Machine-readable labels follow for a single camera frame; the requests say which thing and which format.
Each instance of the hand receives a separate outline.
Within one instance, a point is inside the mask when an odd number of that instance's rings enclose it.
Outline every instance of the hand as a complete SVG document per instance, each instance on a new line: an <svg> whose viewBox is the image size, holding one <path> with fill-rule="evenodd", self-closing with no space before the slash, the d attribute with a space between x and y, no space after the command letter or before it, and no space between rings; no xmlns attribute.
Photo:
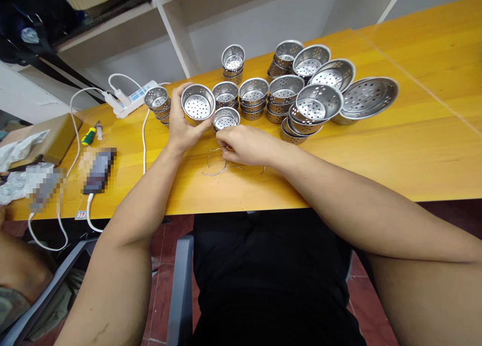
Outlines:
<svg viewBox="0 0 482 346"><path fill-rule="evenodd" d="M202 133L212 124L212 118L204 120L196 127L186 120L181 106L181 94L190 84L192 82L184 83L172 91L171 112L169 115L169 142L167 145L183 153L192 148Z"/></svg>
<svg viewBox="0 0 482 346"><path fill-rule="evenodd" d="M252 166L273 166L273 162L291 145L261 129L244 125L224 128L216 133L216 137L225 160Z"/></svg>

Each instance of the cardboard box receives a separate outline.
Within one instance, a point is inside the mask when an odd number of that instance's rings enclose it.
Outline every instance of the cardboard box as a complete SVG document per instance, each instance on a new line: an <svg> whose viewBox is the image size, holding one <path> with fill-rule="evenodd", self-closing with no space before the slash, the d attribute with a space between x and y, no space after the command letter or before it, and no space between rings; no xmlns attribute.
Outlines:
<svg viewBox="0 0 482 346"><path fill-rule="evenodd" d="M82 120L74 116L77 129L82 125ZM23 170L27 165L47 162L59 165L69 150L75 138L75 129L70 114L50 119L46 122L35 124L9 133L0 144L1 147L13 142L26 139L30 135L48 131L44 140L32 146L29 155L11 164L9 170Z"/></svg>

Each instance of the person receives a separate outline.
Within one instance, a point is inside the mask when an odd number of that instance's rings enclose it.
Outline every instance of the person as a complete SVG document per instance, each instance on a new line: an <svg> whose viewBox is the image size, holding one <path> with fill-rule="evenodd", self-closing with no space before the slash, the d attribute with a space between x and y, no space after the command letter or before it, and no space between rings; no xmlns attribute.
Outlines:
<svg viewBox="0 0 482 346"><path fill-rule="evenodd" d="M197 127L186 121L180 94L187 85L172 94L167 146L96 244L57 346L141 343L151 288L150 240L184 153L211 126L211 119ZM480 344L479 239L260 129L239 125L216 137L226 160L276 169L313 210L196 218L201 317L190 344L365 345L346 310L338 240L367 254L400 344Z"/></svg>

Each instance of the smartphone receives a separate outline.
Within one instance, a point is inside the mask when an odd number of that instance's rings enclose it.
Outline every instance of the smartphone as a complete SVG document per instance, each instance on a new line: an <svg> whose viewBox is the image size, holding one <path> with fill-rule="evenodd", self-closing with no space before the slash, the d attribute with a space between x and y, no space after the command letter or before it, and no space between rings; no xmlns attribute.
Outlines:
<svg viewBox="0 0 482 346"><path fill-rule="evenodd" d="M117 148L99 150L84 184L82 194L99 194L104 192L116 154Z"/></svg>

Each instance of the sticker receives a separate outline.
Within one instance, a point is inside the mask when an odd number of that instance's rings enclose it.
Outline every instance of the sticker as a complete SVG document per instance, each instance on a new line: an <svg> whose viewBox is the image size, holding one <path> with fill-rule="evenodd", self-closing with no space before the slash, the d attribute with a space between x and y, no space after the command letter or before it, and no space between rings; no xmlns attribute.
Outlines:
<svg viewBox="0 0 482 346"><path fill-rule="evenodd" d="M77 212L75 216L75 220L84 220L87 217L87 212L85 210L80 210Z"/></svg>

